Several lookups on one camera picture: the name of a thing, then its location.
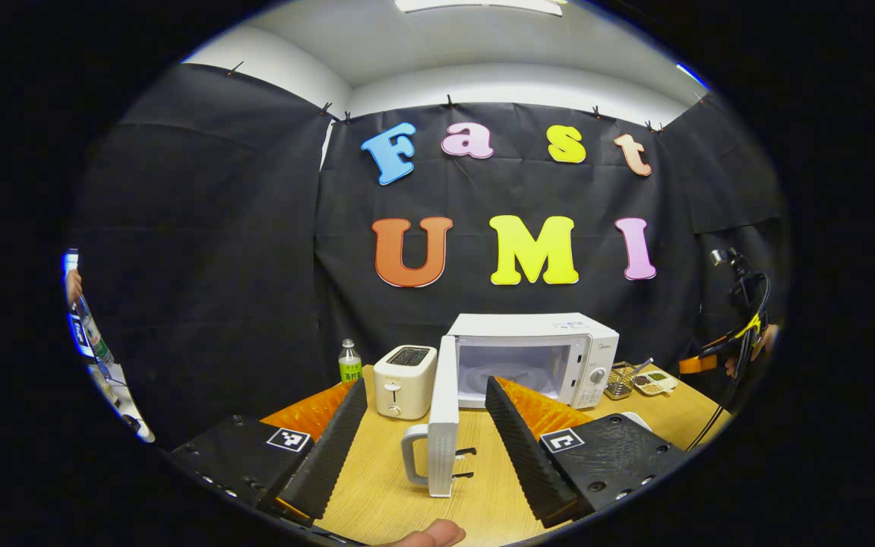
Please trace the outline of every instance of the wooden table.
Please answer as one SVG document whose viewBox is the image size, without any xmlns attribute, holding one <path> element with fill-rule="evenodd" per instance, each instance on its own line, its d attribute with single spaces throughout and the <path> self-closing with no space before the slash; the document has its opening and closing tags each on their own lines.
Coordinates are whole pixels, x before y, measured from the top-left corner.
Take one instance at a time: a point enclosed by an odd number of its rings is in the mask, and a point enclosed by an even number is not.
<svg viewBox="0 0 875 547">
<path fill-rule="evenodd" d="M 659 370 L 646 367 L 645 372 Z M 396 541 L 413 530 L 423 530 L 434 519 L 451 519 L 468 533 L 461 547 L 499 546 L 545 532 L 532 516 L 518 477 L 489 413 L 461 409 L 458 448 L 475 447 L 477 456 L 455 463 L 455 473 L 475 471 L 457 479 L 451 498 L 431 498 L 427 487 L 407 481 L 400 456 L 404 430 L 422 419 L 394 419 L 376 412 L 374 367 L 364 367 L 368 408 L 336 482 L 323 519 L 316 526 L 363 543 Z M 714 402 L 682 381 L 671 394 L 649 397 L 634 392 L 612 401 L 603 396 L 586 413 L 594 418 L 617 412 L 635 412 L 654 433 L 685 449 L 718 408 Z M 705 436 L 707 442 L 730 418 L 723 413 Z M 414 443 L 417 470 L 427 474 L 426 443 Z"/>
</svg>

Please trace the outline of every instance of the letter f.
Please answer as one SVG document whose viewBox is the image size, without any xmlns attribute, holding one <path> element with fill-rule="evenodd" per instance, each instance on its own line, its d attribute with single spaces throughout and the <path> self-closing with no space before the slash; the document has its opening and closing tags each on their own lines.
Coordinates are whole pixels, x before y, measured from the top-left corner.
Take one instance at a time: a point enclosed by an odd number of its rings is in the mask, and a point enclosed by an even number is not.
<svg viewBox="0 0 875 547">
<path fill-rule="evenodd" d="M 400 154 L 403 153 L 406 158 L 414 155 L 414 145 L 410 143 L 410 139 L 403 135 L 413 135 L 416 132 L 416 127 L 408 122 L 403 122 L 374 136 L 374 138 L 365 140 L 360 145 L 361 150 L 368 150 L 374 156 L 374 161 L 380 169 L 380 178 L 378 179 L 380 184 L 390 184 L 414 170 L 413 163 L 403 162 L 400 159 Z M 390 142 L 392 138 L 395 138 L 393 144 Z"/>
</svg>

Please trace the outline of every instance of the yellow letter m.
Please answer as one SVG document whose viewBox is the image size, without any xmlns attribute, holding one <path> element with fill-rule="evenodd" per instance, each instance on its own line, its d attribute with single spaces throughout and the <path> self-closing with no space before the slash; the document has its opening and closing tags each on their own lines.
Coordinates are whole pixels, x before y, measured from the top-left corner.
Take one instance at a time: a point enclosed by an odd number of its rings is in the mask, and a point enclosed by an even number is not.
<svg viewBox="0 0 875 547">
<path fill-rule="evenodd" d="M 496 285 L 517 285 L 522 276 L 515 270 L 515 259 L 521 264 L 529 283 L 539 279 L 545 259 L 548 269 L 542 280 L 550 285 L 576 283 L 580 275 L 573 269 L 573 221 L 564 216 L 550 216 L 542 224 L 538 239 L 533 239 L 522 219 L 514 215 L 492 217 L 488 224 L 498 232 L 498 270 L 492 274 Z"/>
</svg>

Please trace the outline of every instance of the black backdrop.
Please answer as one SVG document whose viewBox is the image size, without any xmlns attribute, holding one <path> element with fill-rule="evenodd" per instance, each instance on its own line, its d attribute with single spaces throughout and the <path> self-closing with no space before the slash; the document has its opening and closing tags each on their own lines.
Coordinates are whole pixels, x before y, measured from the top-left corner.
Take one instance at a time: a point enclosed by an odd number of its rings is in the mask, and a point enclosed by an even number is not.
<svg viewBox="0 0 875 547">
<path fill-rule="evenodd" d="M 360 145 L 400 122 L 417 128 L 409 138 L 414 170 L 381 186 L 374 159 Z M 494 155 L 479 160 L 442 152 L 441 140 L 454 122 L 489 128 Z M 545 132 L 550 125 L 579 129 L 584 162 L 557 163 L 549 156 Z M 622 134 L 643 145 L 650 176 L 629 169 L 614 144 Z M 729 160 L 736 157 L 732 165 Z M 363 115 L 334 125 L 320 174 L 316 254 L 319 285 L 327 288 L 318 291 L 326 295 L 324 343 L 338 345 L 341 338 L 352 337 L 374 362 L 401 343 L 437 346 L 461 312 L 580 311 L 621 334 L 619 360 L 653 357 L 676 373 L 678 358 L 687 356 L 704 331 L 720 328 L 723 333 L 738 321 L 723 298 L 732 285 L 730 269 L 712 270 L 708 253 L 718 243 L 733 245 L 732 234 L 723 229 L 778 217 L 778 193 L 774 171 L 760 147 L 714 96 L 663 132 L 604 115 L 597 119 L 567 108 L 524 104 L 429 106 Z M 549 216 L 573 219 L 579 282 L 548 285 L 539 277 L 529 283 L 523 275 L 517 285 L 492 284 L 498 235 L 488 221 L 496 215 L 517 215 L 532 236 L 538 236 Z M 383 218 L 408 220 L 403 260 L 407 267 L 419 267 L 426 235 L 418 223 L 428 216 L 454 223 L 447 232 L 442 276 L 419 288 L 380 280 L 371 224 Z M 646 245 L 657 269 L 652 280 L 628 280 L 623 274 L 626 247 L 614 225 L 623 217 L 647 222 Z M 742 250 L 765 269 L 771 266 L 770 255 L 785 253 L 771 249 L 782 243 L 761 236 Z M 780 273 L 772 277 L 782 286 Z M 699 320 L 702 302 L 709 320 Z"/>
<path fill-rule="evenodd" d="M 621 333 L 619 360 L 678 358 L 736 322 L 728 270 L 708 252 L 739 245 L 785 294 L 774 172 L 714 96 L 667 131 L 565 108 L 480 103 L 408 108 L 334 125 L 272 84 L 202 65 L 163 76 L 94 150 L 70 246 L 84 290 L 148 425 L 164 447 L 229 413 L 264 416 L 336 381 L 333 354 L 357 340 L 372 363 L 401 343 L 437 346 L 461 312 L 581 311 Z M 400 122 L 415 169 L 387 186 L 360 145 Z M 449 156 L 448 125 L 478 122 L 494 156 Z M 557 163 L 546 128 L 572 125 L 586 160 Z M 645 148 L 652 174 L 626 165 L 619 135 Z M 498 235 L 517 215 L 538 236 L 566 216 L 580 281 L 494 285 Z M 417 222 L 447 216 L 447 263 L 435 283 L 398 288 L 374 267 L 371 224 L 406 218 L 403 260 L 423 263 Z M 652 280 L 628 280 L 614 222 L 645 219 Z M 699 309 L 703 313 L 699 318 Z M 692 382 L 716 396 L 720 371 Z"/>
<path fill-rule="evenodd" d="M 329 385 L 312 211 L 329 116 L 180 65 L 95 150 L 72 222 L 84 295 L 156 436 L 267 416 Z"/>
<path fill-rule="evenodd" d="M 715 93 L 708 93 L 671 121 L 663 138 L 678 177 L 684 180 L 690 228 L 699 252 L 702 298 L 692 353 L 696 346 L 720 338 L 740 321 L 728 297 L 734 280 L 731 267 L 714 267 L 709 262 L 712 249 L 734 246 L 749 257 L 751 266 L 767 274 L 772 284 L 769 320 L 784 328 L 791 286 L 788 211 L 774 165 L 763 146 Z M 766 374 L 769 357 L 746 367 L 729 409 L 743 407 L 747 395 Z M 718 398 L 730 378 L 719 366 L 687 375 L 684 381 Z"/>
</svg>

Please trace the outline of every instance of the microwave control panel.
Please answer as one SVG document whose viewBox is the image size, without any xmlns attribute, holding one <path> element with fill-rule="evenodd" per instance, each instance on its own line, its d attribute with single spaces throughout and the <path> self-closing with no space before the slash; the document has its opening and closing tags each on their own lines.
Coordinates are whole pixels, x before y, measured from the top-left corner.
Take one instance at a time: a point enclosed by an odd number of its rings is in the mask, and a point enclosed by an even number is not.
<svg viewBox="0 0 875 547">
<path fill-rule="evenodd" d="M 570 407 L 583 409 L 595 407 L 600 403 L 603 390 L 607 387 L 610 378 L 612 357 L 617 352 L 616 342 L 606 339 L 590 340 L 586 366 L 581 371 L 580 380 L 576 382 L 576 392 Z"/>
</svg>

